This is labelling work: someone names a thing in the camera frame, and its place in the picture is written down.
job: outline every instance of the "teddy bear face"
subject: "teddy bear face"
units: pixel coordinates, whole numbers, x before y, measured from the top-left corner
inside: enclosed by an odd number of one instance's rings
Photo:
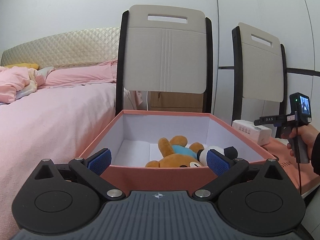
[[[159,161],[159,168],[197,168],[202,164],[191,156],[171,154]]]

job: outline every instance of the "brown teddy bear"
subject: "brown teddy bear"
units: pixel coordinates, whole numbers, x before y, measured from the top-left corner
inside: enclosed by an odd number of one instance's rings
[[[186,148],[188,140],[182,135],[173,137],[170,141],[161,138],[158,141],[159,150],[164,157],[160,161],[151,161],[146,167],[152,168],[179,168],[179,167],[202,167],[201,163],[196,159],[199,150],[203,150],[201,143],[193,143]]]

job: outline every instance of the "camera screen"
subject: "camera screen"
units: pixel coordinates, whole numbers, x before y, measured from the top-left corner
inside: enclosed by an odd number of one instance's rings
[[[301,112],[302,112],[303,114],[308,114],[308,115],[310,115],[309,99],[300,96],[300,102],[301,102]]]

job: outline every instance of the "person's arm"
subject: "person's arm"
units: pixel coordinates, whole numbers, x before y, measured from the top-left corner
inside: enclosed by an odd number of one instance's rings
[[[316,137],[311,153],[311,165],[313,172],[320,175],[320,133]]]
[[[297,135],[296,129],[292,129],[289,138],[293,138]],[[307,145],[308,157],[311,160],[314,173],[320,175],[320,133],[311,124],[298,127],[298,135],[301,135],[302,140]],[[288,149],[291,149],[291,144],[288,143]],[[293,150],[290,151],[290,155],[294,156]]]

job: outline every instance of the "wooden cabinet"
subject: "wooden cabinet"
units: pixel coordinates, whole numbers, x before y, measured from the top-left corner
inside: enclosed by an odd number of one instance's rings
[[[150,110],[202,112],[203,94],[151,92]]]

